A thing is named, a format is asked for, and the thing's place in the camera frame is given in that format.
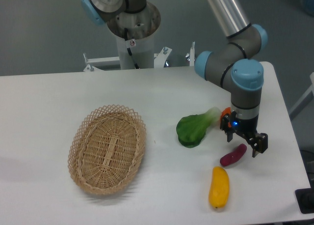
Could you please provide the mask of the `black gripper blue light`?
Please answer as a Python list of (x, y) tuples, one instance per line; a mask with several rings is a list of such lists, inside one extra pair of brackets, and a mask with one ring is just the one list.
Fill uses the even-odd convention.
[(259, 110), (259, 107), (251, 109), (231, 107), (231, 128), (222, 130), (227, 136), (227, 142), (230, 142), (233, 139), (235, 131), (243, 133), (243, 138), (252, 147), (253, 158), (258, 154), (263, 154), (268, 149), (268, 135), (257, 132)]

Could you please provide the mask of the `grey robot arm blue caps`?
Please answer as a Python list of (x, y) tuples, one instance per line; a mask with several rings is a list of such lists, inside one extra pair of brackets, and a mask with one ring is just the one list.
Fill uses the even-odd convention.
[[(107, 24), (117, 39), (122, 69), (154, 66), (153, 39), (160, 25), (158, 9), (147, 0), (80, 0), (97, 25)], [(238, 0), (207, 0), (228, 44), (220, 52), (204, 51), (194, 60), (195, 72), (231, 94), (231, 112), (220, 128), (230, 141), (244, 138), (253, 156), (268, 148), (268, 136), (257, 131), (263, 66), (253, 59), (268, 41), (266, 31), (250, 23)]]

